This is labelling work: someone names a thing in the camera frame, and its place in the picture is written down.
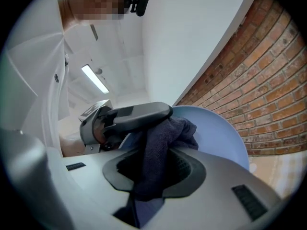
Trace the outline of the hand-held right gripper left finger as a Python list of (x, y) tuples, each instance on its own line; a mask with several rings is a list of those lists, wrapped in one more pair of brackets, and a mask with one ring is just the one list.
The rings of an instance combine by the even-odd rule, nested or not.
[(113, 216), (127, 203), (129, 194), (115, 190), (103, 176), (111, 157), (103, 153), (63, 158), (47, 149), (52, 181), (72, 219), (75, 230), (131, 230)]

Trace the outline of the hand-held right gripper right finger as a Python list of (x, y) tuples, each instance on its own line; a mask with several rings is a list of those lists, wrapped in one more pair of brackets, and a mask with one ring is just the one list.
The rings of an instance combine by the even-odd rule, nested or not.
[[(179, 149), (201, 162), (206, 178), (190, 196), (166, 199), (155, 216), (157, 230), (258, 230), (274, 215), (281, 198), (265, 182), (239, 164), (192, 149)], [(234, 187), (245, 186), (266, 208), (265, 214), (252, 220), (235, 194)]]

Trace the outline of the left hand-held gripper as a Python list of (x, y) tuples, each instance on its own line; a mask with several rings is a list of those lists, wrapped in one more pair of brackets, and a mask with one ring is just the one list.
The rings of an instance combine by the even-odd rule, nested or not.
[[(84, 153), (95, 154), (118, 149), (123, 141), (123, 136), (118, 134), (152, 127), (172, 114), (173, 108), (163, 102), (113, 109), (110, 100), (98, 101), (79, 116)], [(105, 135), (116, 135), (106, 138), (103, 134), (104, 128)]]

